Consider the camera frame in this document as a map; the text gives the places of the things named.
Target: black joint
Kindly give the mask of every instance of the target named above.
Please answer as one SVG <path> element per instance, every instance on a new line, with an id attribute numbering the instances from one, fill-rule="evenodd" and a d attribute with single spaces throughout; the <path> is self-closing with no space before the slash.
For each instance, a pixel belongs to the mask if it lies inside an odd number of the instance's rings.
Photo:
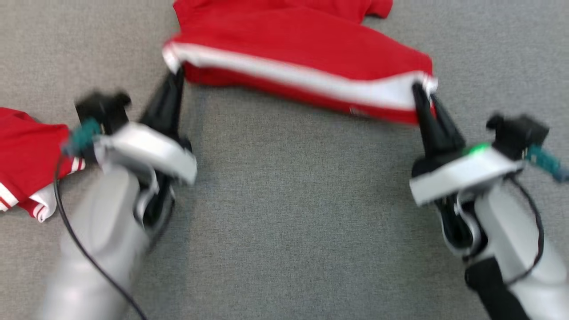
<path id="1" fill-rule="evenodd" d="M 125 110 L 129 105 L 130 97 L 123 91 L 114 95 L 104 95 L 94 91 L 77 101 L 75 110 L 81 123 L 90 118 L 95 119 L 101 126 L 103 134 L 113 134 L 129 122 Z M 83 150 L 81 156 L 87 163 L 97 163 L 93 147 Z"/>
<path id="2" fill-rule="evenodd" d="M 486 128 L 489 130 L 497 130 L 504 123 L 504 117 L 497 113 L 493 115 L 488 122 L 486 122 Z"/>
<path id="3" fill-rule="evenodd" d="M 180 138 L 180 146 L 189 152 L 192 152 L 192 144 L 190 143 L 188 138 Z"/>
<path id="4" fill-rule="evenodd" d="M 495 257 L 469 266 L 464 272 L 464 281 L 478 293 L 491 319 L 530 320 L 518 298 L 504 284 Z"/>

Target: white trim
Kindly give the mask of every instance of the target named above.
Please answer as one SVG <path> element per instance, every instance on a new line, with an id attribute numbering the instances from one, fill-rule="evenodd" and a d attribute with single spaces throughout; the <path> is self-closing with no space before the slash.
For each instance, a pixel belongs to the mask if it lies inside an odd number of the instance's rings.
<path id="1" fill-rule="evenodd" d="M 13 207 L 18 203 L 18 200 L 8 188 L 4 184 L 0 182 L 0 198 L 4 199 L 4 201 L 10 206 Z"/>
<path id="2" fill-rule="evenodd" d="M 129 122 L 112 136 L 101 136 L 94 150 L 104 172 L 109 166 L 120 164 L 113 157 L 113 153 L 117 153 L 121 159 L 135 159 L 188 184 L 196 180 L 196 157 L 171 138 L 143 124 Z"/>
<path id="3" fill-rule="evenodd" d="M 32 213 L 34 214 L 34 217 L 37 219 L 38 218 L 38 212 L 41 208 L 45 208 L 46 206 L 43 203 L 38 203 L 37 206 L 35 206 L 34 210 L 32 211 Z"/>
<path id="4" fill-rule="evenodd" d="M 34 216 L 39 222 L 44 222 L 47 218 L 55 213 L 55 208 L 57 207 L 55 200 L 55 193 L 53 191 L 53 183 L 41 188 L 36 193 L 30 196 L 30 199 L 39 203 L 34 208 Z"/>
<path id="5" fill-rule="evenodd" d="M 220 68 L 275 83 L 301 88 L 347 103 L 375 106 L 401 111 L 415 110 L 411 87 L 423 84 L 427 94 L 435 92 L 436 78 L 423 71 L 413 71 L 378 80 L 351 80 L 303 65 L 238 54 L 188 43 L 169 43 L 162 50 L 171 71 L 183 61 L 199 68 Z"/>
<path id="6" fill-rule="evenodd" d="M 413 178 L 409 181 L 409 186 L 413 199 L 418 206 L 422 206 L 479 183 L 516 172 L 522 167 L 523 162 L 512 161 L 490 147 Z"/>
<path id="7" fill-rule="evenodd" d="M 79 158 L 73 158 L 73 163 L 71 164 L 71 172 L 74 173 L 79 169 Z"/>

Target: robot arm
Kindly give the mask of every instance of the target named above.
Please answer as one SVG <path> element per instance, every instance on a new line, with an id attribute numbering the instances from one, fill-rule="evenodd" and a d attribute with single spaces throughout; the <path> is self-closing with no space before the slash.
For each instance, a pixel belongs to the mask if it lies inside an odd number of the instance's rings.
<path id="1" fill-rule="evenodd" d="M 493 145 L 468 148 L 440 101 L 420 85 L 413 90 L 426 156 L 414 165 L 411 191 L 418 205 L 436 205 L 447 247 L 465 261 L 467 285 L 493 320 L 569 319 L 563 259 L 544 239 L 539 212 L 536 227 L 502 187 L 523 170 L 527 148 L 541 145 L 547 129 L 527 116 L 497 116 L 488 123 L 497 131 Z"/>
<path id="2" fill-rule="evenodd" d="M 171 184 L 193 184 L 196 159 L 178 136 L 183 71 L 170 73 L 138 123 L 128 122 L 125 94 L 94 93 L 77 104 L 81 123 L 95 120 L 105 133 L 89 148 L 68 146 L 103 175 L 72 215 L 75 235 L 102 270 L 128 295 L 142 259 L 174 206 Z M 127 300 L 81 253 L 61 238 L 60 262 L 48 283 L 38 318 L 121 319 Z"/>

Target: teal connector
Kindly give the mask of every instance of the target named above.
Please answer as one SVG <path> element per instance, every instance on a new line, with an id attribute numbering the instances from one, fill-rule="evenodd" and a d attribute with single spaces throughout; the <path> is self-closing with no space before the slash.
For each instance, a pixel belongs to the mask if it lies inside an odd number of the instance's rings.
<path id="1" fill-rule="evenodd" d="M 539 146 L 533 145 L 529 147 L 526 160 L 551 174 L 557 182 L 569 181 L 569 169 L 563 167 L 559 159 Z"/>
<path id="2" fill-rule="evenodd" d="M 80 155 L 82 150 L 93 144 L 93 138 L 98 134 L 101 134 L 101 126 L 95 119 L 89 118 L 72 131 L 69 140 L 61 150 L 68 156 Z"/>

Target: white stripe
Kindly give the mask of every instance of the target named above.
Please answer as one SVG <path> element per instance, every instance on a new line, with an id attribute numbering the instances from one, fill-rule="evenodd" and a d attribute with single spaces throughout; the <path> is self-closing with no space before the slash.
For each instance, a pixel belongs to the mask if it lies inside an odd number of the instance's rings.
<path id="1" fill-rule="evenodd" d="M 0 198 L 4 199 L 4 201 L 10 206 L 13 207 L 18 203 L 18 200 L 4 184 L 0 182 Z"/>
<path id="2" fill-rule="evenodd" d="M 523 162 L 514 162 L 494 148 L 447 163 L 437 170 L 409 180 L 418 206 L 455 194 L 482 182 L 516 172 Z"/>
<path id="3" fill-rule="evenodd" d="M 39 212 L 38 215 L 36 216 L 36 219 L 39 222 L 44 222 L 47 218 L 49 218 L 51 215 L 53 214 L 53 212 L 49 212 L 49 208 L 48 207 L 43 207 Z"/>
<path id="4" fill-rule="evenodd" d="M 404 111 L 415 110 L 415 98 L 411 90 L 415 82 L 422 83 L 429 95 L 435 92 L 438 85 L 436 78 L 423 71 L 378 80 L 351 80 L 302 65 L 198 44 L 170 43 L 164 47 L 162 55 L 173 72 L 180 68 L 182 61 L 188 61 L 199 68 L 221 68 L 243 73 L 343 102 Z"/>
<path id="5" fill-rule="evenodd" d="M 75 172 L 79 169 L 79 158 L 73 158 L 73 164 L 71 164 L 71 172 Z"/>
<path id="6" fill-rule="evenodd" d="M 38 203 L 37 206 L 35 206 L 34 211 L 32 212 L 34 214 L 34 217 L 38 217 L 38 212 L 41 208 L 45 208 L 45 206 L 42 203 Z"/>

